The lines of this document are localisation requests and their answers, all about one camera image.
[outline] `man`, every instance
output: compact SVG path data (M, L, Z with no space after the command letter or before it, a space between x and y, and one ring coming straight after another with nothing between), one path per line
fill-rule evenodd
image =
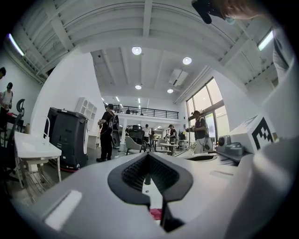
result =
M145 128L144 128L143 131L144 131L144 141L148 143L149 142L149 137L151 135L151 130L150 130L148 124L145 125Z
M205 145L209 149L212 149L212 142L206 132L206 121L203 117L200 117L198 110L193 112L195 117L195 126L192 128L192 132L195 134L196 147L194 150L195 154L201 154L204 151Z
M4 67L0 68L0 80L6 75L6 70Z
M12 101L13 101L13 91L11 90L13 88L13 83L9 82L7 89L0 93L0 104L1 104L1 111L0 111L0 128L4 128L7 122L7 115L6 113L11 109L12 107Z
M130 126L126 128L126 136L129 136Z
M103 162L106 160L111 160L112 155L112 136L111 131L112 129L109 128L108 124L110 119L114 116L114 113L112 112L113 105L108 104L106 107L106 112L103 114L103 117L101 120L98 121L98 125L100 128L102 127L101 133L100 133L100 140L101 140L101 158L97 158L97 162Z
M177 138L177 131L173 127L173 125L169 125L168 128L170 128L170 136L169 136L169 142L175 142Z

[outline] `pants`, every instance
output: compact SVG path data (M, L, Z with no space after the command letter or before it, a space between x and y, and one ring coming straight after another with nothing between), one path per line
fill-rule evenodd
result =
M7 115L6 113L8 112L8 110L0 107L0 128L4 128L6 123L7 123Z
M196 140L196 146L194 150L194 154L202 154L204 151L210 152L213 150L212 141L210 138L202 138Z
M105 132L100 137L101 140L101 159L111 159L112 155L112 136L109 132Z

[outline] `red object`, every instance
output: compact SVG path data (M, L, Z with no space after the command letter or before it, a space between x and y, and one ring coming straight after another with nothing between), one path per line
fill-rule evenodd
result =
M162 217L162 209L158 209L158 208L153 208L150 209L150 214L153 217L154 220L158 221L161 220Z

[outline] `white table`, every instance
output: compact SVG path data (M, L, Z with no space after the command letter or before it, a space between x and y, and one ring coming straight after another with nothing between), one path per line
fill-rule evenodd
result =
M183 150L184 150L185 149L185 142L188 143L189 141L188 140L179 140L179 142L183 142Z
M39 169L40 168L39 164L47 163L49 159L57 159L58 178L59 181L61 182L61 175L60 175L61 150L60 149L47 142L44 138L37 137L31 134L23 134L23 133L15 132L14 141L15 141L16 155L21 165L21 172L22 172L22 177L24 180L25 187L27 187L28 184L25 177L24 161L30 162L31 164L37 164ZM19 170L18 170L19 163L16 162L16 165L17 165L17 172L19 177Z
M176 154L176 147L178 147L178 144L168 144L168 143L160 143L160 144L166 147L172 147L171 155L174 156Z

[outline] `hair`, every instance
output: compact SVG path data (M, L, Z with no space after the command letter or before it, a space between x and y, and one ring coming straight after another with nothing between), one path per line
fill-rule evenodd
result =
M5 67L1 67L0 68L0 72L2 72L2 75L5 76L6 75L6 69L5 69Z

